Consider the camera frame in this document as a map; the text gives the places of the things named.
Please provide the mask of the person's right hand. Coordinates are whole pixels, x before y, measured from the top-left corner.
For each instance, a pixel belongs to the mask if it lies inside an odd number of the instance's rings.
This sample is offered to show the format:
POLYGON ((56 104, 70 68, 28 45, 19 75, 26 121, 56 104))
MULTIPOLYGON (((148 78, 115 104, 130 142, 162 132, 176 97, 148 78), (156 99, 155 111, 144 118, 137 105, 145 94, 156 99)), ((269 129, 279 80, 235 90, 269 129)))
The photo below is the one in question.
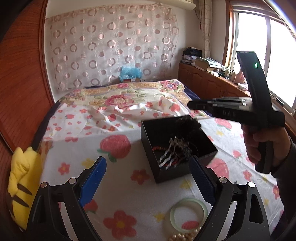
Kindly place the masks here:
POLYGON ((259 143, 273 142, 273 166, 278 166, 290 152, 290 137, 283 127, 265 128, 257 132, 252 131, 250 126, 241 125, 248 159, 258 164, 261 159, 259 143))

